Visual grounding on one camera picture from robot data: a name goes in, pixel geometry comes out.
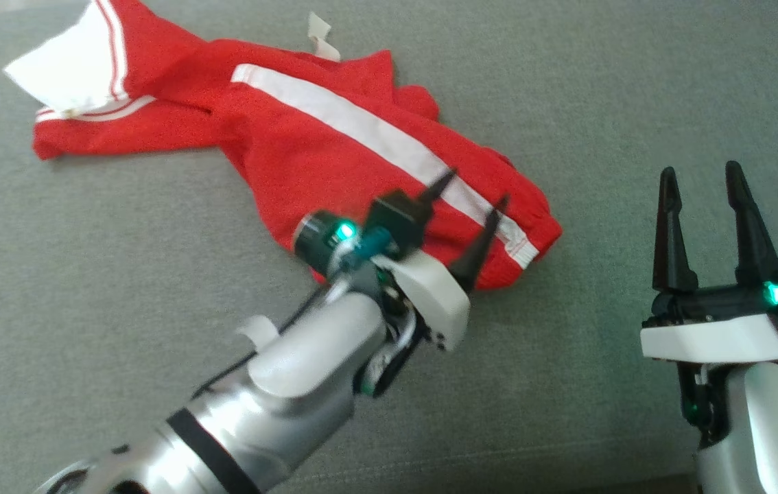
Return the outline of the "grey sofa seat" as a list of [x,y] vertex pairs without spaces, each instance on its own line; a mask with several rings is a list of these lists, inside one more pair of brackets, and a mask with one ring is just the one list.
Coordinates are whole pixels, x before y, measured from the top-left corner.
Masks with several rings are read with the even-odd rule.
[[[392,51],[443,121],[505,154],[563,228],[478,294],[457,351],[421,346],[275,494],[690,494],[698,435],[644,359],[659,173],[701,285],[733,281],[724,165],[778,251],[778,0],[148,0],[202,38]],[[2,72],[84,3],[0,15],[0,494],[136,440],[314,288],[216,149],[41,162]]]

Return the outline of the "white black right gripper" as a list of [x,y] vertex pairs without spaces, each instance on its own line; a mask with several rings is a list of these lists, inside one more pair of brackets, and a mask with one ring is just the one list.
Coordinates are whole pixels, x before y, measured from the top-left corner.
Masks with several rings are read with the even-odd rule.
[[778,255],[742,166],[725,165],[736,215],[737,284],[700,288],[681,231],[676,172],[659,179],[652,315],[642,323],[644,357],[691,364],[778,362]]

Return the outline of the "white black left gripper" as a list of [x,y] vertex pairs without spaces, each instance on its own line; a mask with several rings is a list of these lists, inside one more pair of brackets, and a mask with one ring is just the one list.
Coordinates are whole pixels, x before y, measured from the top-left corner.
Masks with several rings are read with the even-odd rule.
[[[432,211],[434,203],[456,176],[456,169],[448,169],[427,185],[416,197],[418,209]],[[491,207],[480,233],[448,269],[435,257],[417,249],[400,260],[377,254],[353,271],[342,273],[338,282],[352,285],[355,275],[373,267],[376,292],[391,287],[404,295],[423,317],[430,340],[444,351],[454,351],[467,334],[471,309],[467,293],[477,284],[509,200],[508,195],[503,195]],[[351,252],[363,237],[364,226],[348,217],[317,210],[298,223],[293,234],[293,253],[327,280],[339,268],[341,257]]]

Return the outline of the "red shorts white stripe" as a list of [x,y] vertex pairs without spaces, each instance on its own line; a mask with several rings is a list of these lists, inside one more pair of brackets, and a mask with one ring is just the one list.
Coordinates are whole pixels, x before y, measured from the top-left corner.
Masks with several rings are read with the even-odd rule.
[[251,187],[270,234],[290,249],[298,222],[315,209],[361,221],[375,196],[419,193],[455,169],[424,250],[448,265],[508,195],[477,287],[513,284],[561,237],[545,194],[507,157],[439,122],[425,88],[397,86],[389,51],[341,60],[326,42],[329,31],[310,14],[313,54],[234,40],[211,44],[235,61],[215,107],[228,138],[222,149]]

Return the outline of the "white tape tag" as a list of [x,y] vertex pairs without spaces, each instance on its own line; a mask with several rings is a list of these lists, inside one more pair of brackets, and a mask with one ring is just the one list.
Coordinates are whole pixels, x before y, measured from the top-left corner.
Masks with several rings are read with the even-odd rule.
[[248,340],[255,353],[266,349],[280,336],[279,328],[264,315],[251,316],[245,319],[235,333]]

